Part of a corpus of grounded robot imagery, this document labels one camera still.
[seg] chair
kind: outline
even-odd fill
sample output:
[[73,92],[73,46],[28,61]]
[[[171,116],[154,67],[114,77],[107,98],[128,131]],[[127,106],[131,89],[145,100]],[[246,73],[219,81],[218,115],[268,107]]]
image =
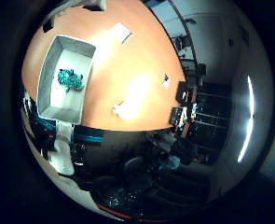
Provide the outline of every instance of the chair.
[[198,67],[194,60],[181,59],[182,66],[186,71],[185,76],[188,80],[189,88],[202,86],[202,77],[206,76],[206,65],[199,63]]
[[177,52],[191,46],[190,37],[188,35],[179,35],[176,37],[172,37],[172,42]]

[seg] orange table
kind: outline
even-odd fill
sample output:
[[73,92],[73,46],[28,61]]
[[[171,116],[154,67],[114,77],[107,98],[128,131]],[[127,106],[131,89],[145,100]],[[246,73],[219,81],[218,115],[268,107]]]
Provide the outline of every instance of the orange table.
[[[131,30],[124,44],[112,35],[118,22]],[[184,73],[171,40],[150,10],[139,0],[108,0],[107,10],[70,7],[57,15],[54,28],[37,30],[27,50],[22,81],[36,100],[40,70],[55,35],[84,39],[97,47],[86,91],[81,124],[93,128],[141,131],[168,128],[175,94]],[[164,88],[164,75],[170,86]],[[112,113],[122,101],[133,105],[131,119]]]

